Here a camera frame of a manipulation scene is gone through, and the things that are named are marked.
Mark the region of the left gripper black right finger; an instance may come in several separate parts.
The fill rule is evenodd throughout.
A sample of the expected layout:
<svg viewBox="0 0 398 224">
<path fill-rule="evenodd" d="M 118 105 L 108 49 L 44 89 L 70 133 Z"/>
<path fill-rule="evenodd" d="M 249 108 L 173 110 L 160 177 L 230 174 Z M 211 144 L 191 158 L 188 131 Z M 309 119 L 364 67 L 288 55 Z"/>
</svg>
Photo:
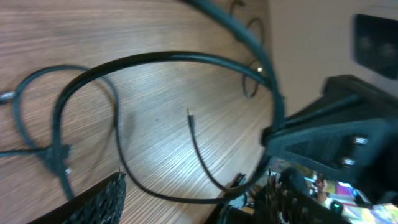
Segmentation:
<svg viewBox="0 0 398 224">
<path fill-rule="evenodd" d="M 325 179 L 309 187 L 299 172 L 271 175 L 255 192 L 217 205 L 205 223 L 351 223 L 326 188 Z"/>
</svg>

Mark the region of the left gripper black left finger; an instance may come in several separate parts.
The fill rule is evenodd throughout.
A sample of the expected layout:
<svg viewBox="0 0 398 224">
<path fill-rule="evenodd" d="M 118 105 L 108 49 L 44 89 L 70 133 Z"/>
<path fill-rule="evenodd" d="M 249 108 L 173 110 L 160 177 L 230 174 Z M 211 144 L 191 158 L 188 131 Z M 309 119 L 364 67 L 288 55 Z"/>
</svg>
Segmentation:
<svg viewBox="0 0 398 224">
<path fill-rule="evenodd" d="M 31 224 L 119 224 L 126 187 L 126 173 L 115 172 Z"/>
</svg>

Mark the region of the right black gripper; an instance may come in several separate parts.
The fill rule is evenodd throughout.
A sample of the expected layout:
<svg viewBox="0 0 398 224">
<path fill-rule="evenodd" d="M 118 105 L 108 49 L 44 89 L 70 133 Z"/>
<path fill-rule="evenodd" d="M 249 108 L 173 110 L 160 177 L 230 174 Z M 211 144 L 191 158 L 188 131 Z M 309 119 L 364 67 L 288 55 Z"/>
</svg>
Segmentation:
<svg viewBox="0 0 398 224">
<path fill-rule="evenodd" d="M 372 204 L 397 204 L 397 98 L 354 76 L 328 77 L 321 96 L 265 137 L 266 154 L 351 184 Z"/>
</svg>

